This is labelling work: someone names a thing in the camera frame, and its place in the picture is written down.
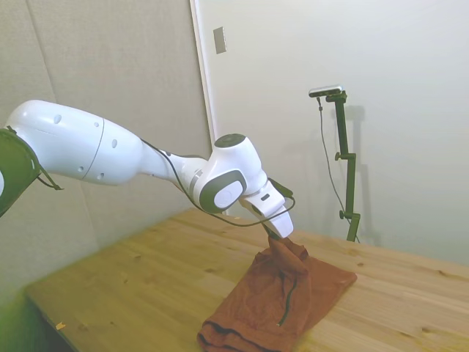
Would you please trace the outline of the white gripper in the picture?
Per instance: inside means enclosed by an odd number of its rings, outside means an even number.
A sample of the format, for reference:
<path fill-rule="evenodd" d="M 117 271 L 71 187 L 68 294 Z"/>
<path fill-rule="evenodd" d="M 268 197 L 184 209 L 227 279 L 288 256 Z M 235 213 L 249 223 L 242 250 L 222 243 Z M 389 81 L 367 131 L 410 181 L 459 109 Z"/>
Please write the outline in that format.
<path fill-rule="evenodd" d="M 294 230 L 285 206 L 287 199 L 294 202 L 292 191 L 275 180 L 268 179 L 260 190 L 241 197 L 239 202 L 257 217 L 270 239 L 279 241 L 287 238 Z"/>

